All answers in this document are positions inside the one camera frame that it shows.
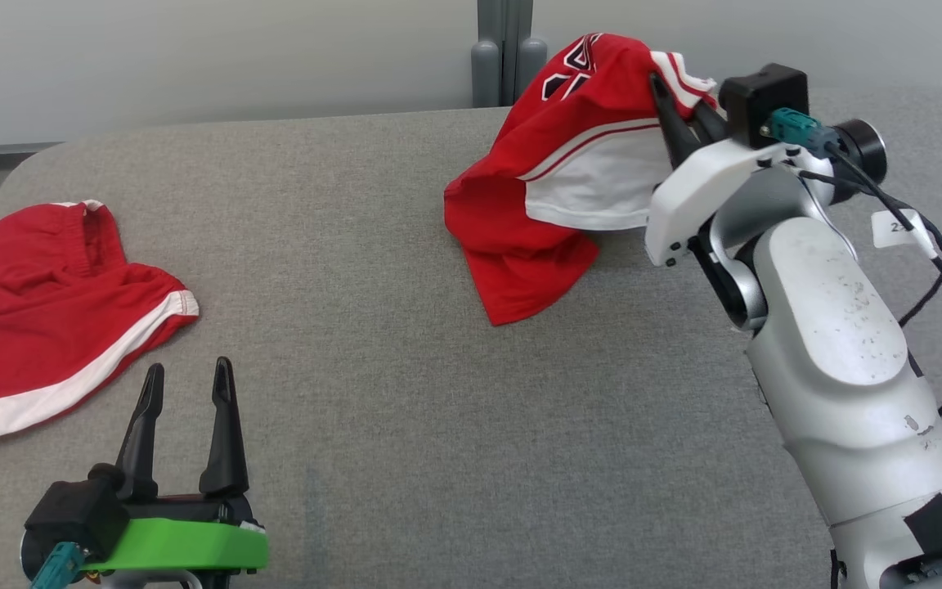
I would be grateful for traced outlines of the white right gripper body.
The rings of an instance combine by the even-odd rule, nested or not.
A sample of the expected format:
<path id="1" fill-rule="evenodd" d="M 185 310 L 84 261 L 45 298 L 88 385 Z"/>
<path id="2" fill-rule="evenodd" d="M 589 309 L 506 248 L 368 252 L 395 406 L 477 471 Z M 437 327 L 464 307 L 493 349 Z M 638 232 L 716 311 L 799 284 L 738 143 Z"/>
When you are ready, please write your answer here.
<path id="1" fill-rule="evenodd" d="M 695 150 L 652 195 L 644 248 L 651 264 L 662 266 L 671 245 L 688 241 L 707 219 L 732 198 L 760 160 L 780 163 L 786 144 L 753 150 L 733 139 Z"/>

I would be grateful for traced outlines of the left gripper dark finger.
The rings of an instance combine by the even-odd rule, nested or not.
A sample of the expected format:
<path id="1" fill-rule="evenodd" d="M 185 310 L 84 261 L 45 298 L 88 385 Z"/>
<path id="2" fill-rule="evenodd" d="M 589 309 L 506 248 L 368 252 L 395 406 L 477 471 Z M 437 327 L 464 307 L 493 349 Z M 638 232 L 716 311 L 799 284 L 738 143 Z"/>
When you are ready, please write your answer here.
<path id="1" fill-rule="evenodd" d="M 214 366 L 212 400 L 213 436 L 199 492 L 206 497 L 242 496 L 249 489 L 249 470 L 233 366 L 227 357 L 218 358 Z"/>
<path id="2" fill-rule="evenodd" d="M 153 364 L 147 369 L 115 462 L 126 478 L 119 491 L 123 501 L 150 501 L 158 496 L 158 484 L 154 481 L 155 429 L 162 402 L 164 366 Z"/>

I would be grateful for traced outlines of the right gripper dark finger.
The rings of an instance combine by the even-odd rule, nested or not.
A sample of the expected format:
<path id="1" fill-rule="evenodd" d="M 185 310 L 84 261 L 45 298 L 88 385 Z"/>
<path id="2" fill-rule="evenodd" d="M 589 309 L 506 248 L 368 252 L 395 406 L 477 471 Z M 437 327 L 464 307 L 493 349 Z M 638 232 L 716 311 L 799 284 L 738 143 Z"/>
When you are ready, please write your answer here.
<path id="1" fill-rule="evenodd" d="M 660 74 L 650 74 L 649 82 L 671 168 L 677 169 L 702 146 L 702 142 L 678 112 L 677 100 L 666 85 L 665 79 Z"/>
<path id="2" fill-rule="evenodd" d="M 693 108 L 692 130 L 702 146 L 716 144 L 729 137 L 728 123 L 709 103 L 697 103 Z"/>

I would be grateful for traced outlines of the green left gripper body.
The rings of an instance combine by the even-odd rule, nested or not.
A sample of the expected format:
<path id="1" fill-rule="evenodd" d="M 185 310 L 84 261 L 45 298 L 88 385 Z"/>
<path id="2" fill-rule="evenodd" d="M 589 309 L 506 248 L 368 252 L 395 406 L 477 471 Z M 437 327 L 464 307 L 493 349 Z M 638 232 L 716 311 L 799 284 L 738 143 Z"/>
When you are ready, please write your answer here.
<path id="1" fill-rule="evenodd" d="M 130 522 L 111 555 L 83 563 L 83 576 L 105 589 L 171 581 L 228 589 L 232 577 L 268 565 L 266 529 L 244 496 L 168 496 L 126 508 Z"/>

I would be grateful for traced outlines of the red jersey with white stripes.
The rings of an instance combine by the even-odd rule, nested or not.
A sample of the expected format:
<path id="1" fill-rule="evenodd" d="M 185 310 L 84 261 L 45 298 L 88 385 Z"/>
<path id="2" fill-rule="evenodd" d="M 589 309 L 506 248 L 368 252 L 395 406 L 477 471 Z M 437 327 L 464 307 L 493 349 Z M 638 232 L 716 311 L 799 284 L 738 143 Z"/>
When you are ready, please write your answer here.
<path id="1" fill-rule="evenodd" d="M 444 223 L 495 326 L 542 312 L 598 256 L 591 232 L 634 230 L 671 174 L 650 77 L 681 119 L 716 105 L 718 83 L 679 52 L 593 33 L 550 57 L 486 156 L 450 182 Z"/>

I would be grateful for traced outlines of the red shorts with white stripe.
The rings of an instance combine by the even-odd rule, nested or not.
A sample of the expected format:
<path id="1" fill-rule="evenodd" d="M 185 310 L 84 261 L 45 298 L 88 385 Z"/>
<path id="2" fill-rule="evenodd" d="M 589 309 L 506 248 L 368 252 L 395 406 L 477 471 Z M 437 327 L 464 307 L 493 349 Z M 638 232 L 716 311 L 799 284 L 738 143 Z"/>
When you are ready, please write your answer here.
<path id="1" fill-rule="evenodd" d="M 0 219 L 0 438 L 74 410 L 199 315 L 179 279 L 128 261 L 100 201 Z"/>

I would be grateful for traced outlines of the grey metal frame post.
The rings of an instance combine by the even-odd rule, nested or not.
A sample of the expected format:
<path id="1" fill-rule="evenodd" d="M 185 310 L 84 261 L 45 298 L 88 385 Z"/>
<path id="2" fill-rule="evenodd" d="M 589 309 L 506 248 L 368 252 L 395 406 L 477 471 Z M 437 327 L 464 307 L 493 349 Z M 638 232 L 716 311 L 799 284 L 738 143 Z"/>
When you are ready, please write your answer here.
<path id="1" fill-rule="evenodd" d="M 472 107 L 512 106 L 547 61 L 547 44 L 533 36 L 534 0 L 475 1 Z"/>

